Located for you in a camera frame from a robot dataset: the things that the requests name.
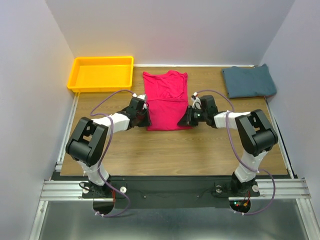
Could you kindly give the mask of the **pink t shirt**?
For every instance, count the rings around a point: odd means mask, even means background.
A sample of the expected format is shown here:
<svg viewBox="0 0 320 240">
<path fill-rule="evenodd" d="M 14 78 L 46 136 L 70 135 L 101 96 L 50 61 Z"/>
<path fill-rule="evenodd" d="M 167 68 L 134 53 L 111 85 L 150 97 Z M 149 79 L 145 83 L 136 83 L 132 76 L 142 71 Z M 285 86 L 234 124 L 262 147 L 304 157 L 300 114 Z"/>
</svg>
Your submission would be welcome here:
<svg viewBox="0 0 320 240">
<path fill-rule="evenodd" d="M 186 113 L 188 100 L 188 74 L 169 70 L 164 74 L 143 72 L 144 90 L 149 107 L 151 125 L 154 131 L 188 130 L 189 126 L 178 126 Z"/>
</svg>

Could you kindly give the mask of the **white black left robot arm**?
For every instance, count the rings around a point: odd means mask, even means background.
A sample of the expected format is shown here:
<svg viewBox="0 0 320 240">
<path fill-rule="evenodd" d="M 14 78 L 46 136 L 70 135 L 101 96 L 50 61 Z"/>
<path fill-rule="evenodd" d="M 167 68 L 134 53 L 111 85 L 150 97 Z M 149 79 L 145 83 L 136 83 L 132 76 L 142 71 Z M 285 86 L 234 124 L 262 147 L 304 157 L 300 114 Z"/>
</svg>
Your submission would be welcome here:
<svg viewBox="0 0 320 240">
<path fill-rule="evenodd" d="M 134 94 L 127 107 L 109 116 L 96 119 L 82 117 L 66 144 L 65 152 L 87 173 L 89 183 L 80 185 L 83 191 L 95 193 L 100 197 L 112 194 L 114 191 L 107 182 L 110 175 L 101 161 L 107 149 L 107 137 L 111 140 L 117 132 L 150 125 L 146 94 Z"/>
</svg>

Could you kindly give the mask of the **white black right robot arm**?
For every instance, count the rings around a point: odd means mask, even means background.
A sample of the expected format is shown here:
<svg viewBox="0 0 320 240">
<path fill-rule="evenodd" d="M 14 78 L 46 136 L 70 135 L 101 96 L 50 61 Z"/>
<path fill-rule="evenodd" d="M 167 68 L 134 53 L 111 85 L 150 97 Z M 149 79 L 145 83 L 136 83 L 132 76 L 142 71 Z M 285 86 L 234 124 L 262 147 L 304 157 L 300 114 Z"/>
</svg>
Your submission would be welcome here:
<svg viewBox="0 0 320 240">
<path fill-rule="evenodd" d="M 255 184 L 256 175 L 262 171 L 260 164 L 267 153 L 278 143 L 278 135 L 261 109 L 251 112 L 218 111 L 212 95 L 199 97 L 195 92 L 192 105 L 187 106 L 185 114 L 178 121 L 180 127 L 196 127 L 200 122 L 208 126 L 225 128 L 232 151 L 239 165 L 231 176 L 230 190 L 235 195 L 242 195 Z M 230 130 L 238 131 L 243 147 L 239 156 L 234 146 Z"/>
</svg>

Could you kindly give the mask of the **yellow plastic tray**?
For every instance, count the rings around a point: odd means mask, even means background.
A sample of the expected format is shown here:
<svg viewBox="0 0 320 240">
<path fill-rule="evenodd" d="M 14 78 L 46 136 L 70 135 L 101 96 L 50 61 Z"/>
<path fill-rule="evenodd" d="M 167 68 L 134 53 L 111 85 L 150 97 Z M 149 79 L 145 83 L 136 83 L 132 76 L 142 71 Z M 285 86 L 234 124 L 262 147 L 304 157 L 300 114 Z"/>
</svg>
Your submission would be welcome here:
<svg viewBox="0 0 320 240">
<path fill-rule="evenodd" d="M 133 81 L 132 56 L 76 57 L 67 88 L 74 93 L 107 93 L 130 90 Z"/>
</svg>

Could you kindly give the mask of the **folded teal t shirt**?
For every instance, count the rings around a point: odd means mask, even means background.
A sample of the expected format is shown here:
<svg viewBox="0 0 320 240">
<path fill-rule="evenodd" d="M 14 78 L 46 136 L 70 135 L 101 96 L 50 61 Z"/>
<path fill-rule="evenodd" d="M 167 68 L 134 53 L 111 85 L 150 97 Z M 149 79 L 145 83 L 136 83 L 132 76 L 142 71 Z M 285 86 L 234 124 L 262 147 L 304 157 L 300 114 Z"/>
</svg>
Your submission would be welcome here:
<svg viewBox="0 0 320 240">
<path fill-rule="evenodd" d="M 237 66 L 224 68 L 222 76 L 230 99 L 270 97 L 277 93 L 266 64 L 252 68 Z"/>
</svg>

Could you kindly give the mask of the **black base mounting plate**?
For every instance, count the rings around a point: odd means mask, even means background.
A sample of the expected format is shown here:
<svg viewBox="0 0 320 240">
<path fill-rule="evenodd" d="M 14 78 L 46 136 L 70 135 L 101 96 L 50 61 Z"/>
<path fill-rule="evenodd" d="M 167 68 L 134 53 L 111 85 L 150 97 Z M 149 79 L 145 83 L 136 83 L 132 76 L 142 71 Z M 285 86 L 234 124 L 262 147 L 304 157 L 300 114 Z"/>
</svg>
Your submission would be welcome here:
<svg viewBox="0 0 320 240">
<path fill-rule="evenodd" d="M 161 176 L 113 176 L 110 184 L 114 189 L 107 197 L 101 197 L 93 192 L 83 191 L 83 197 L 93 198 L 106 198 L 110 199 L 111 203 L 104 203 L 102 201 L 93 202 L 92 206 L 95 210 L 109 213 L 111 211 L 118 212 L 129 207 L 130 209 L 181 209 L 181 208 L 229 208 L 238 204 L 248 204 L 251 197 L 259 196 L 259 188 L 255 184 L 247 192 L 233 194 L 230 188 L 231 176 L 226 176 L 222 180 L 213 179 L 212 181 L 169 181 L 160 186 L 159 179 Z M 160 195 L 161 193 L 169 193 L 169 195 L 177 197 L 173 200 L 171 197 L 168 199 L 160 199 L 162 203 L 158 203 L 151 197 L 150 193 Z"/>
</svg>

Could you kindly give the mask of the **aluminium frame rails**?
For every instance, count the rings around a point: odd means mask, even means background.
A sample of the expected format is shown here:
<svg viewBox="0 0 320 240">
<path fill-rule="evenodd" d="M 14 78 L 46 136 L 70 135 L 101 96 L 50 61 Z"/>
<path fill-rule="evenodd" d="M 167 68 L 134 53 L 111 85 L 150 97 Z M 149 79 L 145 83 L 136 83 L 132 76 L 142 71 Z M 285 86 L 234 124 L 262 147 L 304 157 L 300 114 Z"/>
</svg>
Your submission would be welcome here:
<svg viewBox="0 0 320 240">
<path fill-rule="evenodd" d="M 70 115 L 68 119 L 68 125 L 65 130 L 65 135 L 63 139 L 63 144 L 60 149 L 60 153 L 58 159 L 56 161 L 55 170 L 52 174 L 52 178 L 50 180 L 45 180 L 41 189 L 40 200 L 36 212 L 36 216 L 34 219 L 34 223 L 31 229 L 29 240 L 42 240 L 46 237 L 45 236 L 45 221 L 48 219 L 48 209 L 49 203 L 51 202 L 104 202 L 104 203 L 111 203 L 111 198 L 94 198 L 94 197 L 83 197 L 84 193 L 82 192 L 82 188 L 79 186 L 81 181 L 87 182 L 86 177 L 79 177 L 79 176 L 60 176 L 60 171 L 62 169 L 62 165 L 64 163 L 64 156 L 65 154 L 62 153 L 62 148 L 65 147 L 67 142 L 67 135 L 70 135 L 71 132 L 71 121 L 74 120 L 76 114 L 76 107 L 78 106 L 80 98 L 80 93 L 76 93 L 73 99 L 72 107 L 70 110 Z M 314 210 L 311 204 L 311 194 L 307 185 L 307 181 L 305 178 L 294 178 L 293 173 L 289 173 L 290 178 L 285 178 L 285 176 L 275 176 L 274 183 L 275 183 L 275 194 L 273 198 L 273 204 L 282 201 L 281 203 L 285 203 L 287 200 L 294 200 L 293 203 L 293 210 L 292 212 L 298 218 L 297 227 L 293 226 L 294 224 L 291 223 L 288 226 L 288 236 L 289 234 L 293 233 L 294 230 L 302 229 L 303 236 L 307 240 L 319 240 L 320 239 L 320 229 L 317 224 L 317 219 L 315 218 Z M 211 181 L 213 183 L 214 179 L 224 178 L 226 180 L 227 176 L 206 176 L 202 178 L 201 176 L 192 176 L 192 177 L 184 177 L 184 176 L 177 176 L 177 177 L 152 177 L 155 178 L 153 182 L 158 181 L 160 187 L 164 187 L 165 183 L 180 181 L 182 182 L 191 181 L 191 183 L 201 181 Z M 273 182 L 271 177 L 267 177 L 265 175 L 258 176 L 254 187 L 255 190 L 259 189 L 259 196 L 251 196 L 251 201 L 266 201 L 271 200 L 273 195 Z M 159 193 L 158 195 L 154 192 L 148 193 L 152 198 L 155 198 L 155 202 L 157 204 L 161 204 L 160 199 L 169 199 L 172 198 L 173 200 L 178 200 L 177 197 L 171 196 L 169 193 Z M 276 213 L 280 213 L 274 211 L 276 208 L 274 205 L 270 205 L 269 207 L 271 210 L 264 211 L 266 214 L 271 214 L 270 217 L 264 218 L 266 220 L 262 220 L 262 227 L 266 227 L 267 224 L 271 224 L 272 220 L 271 217 L 274 217 Z"/>
</svg>

